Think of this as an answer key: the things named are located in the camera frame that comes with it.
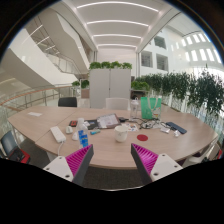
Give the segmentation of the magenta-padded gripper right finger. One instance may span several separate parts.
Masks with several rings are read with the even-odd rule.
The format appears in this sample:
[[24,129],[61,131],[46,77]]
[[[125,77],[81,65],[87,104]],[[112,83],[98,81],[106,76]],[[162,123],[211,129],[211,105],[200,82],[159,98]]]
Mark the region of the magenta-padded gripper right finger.
[[182,169],[182,167],[167,154],[156,154],[134,143],[131,144],[131,154],[144,185]]

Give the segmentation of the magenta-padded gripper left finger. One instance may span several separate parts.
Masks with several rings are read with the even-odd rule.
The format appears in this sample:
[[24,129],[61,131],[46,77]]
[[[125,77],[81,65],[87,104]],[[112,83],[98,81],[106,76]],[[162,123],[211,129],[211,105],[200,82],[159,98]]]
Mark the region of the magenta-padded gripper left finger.
[[81,186],[93,155],[93,145],[90,144],[66,157],[56,157],[44,170]]

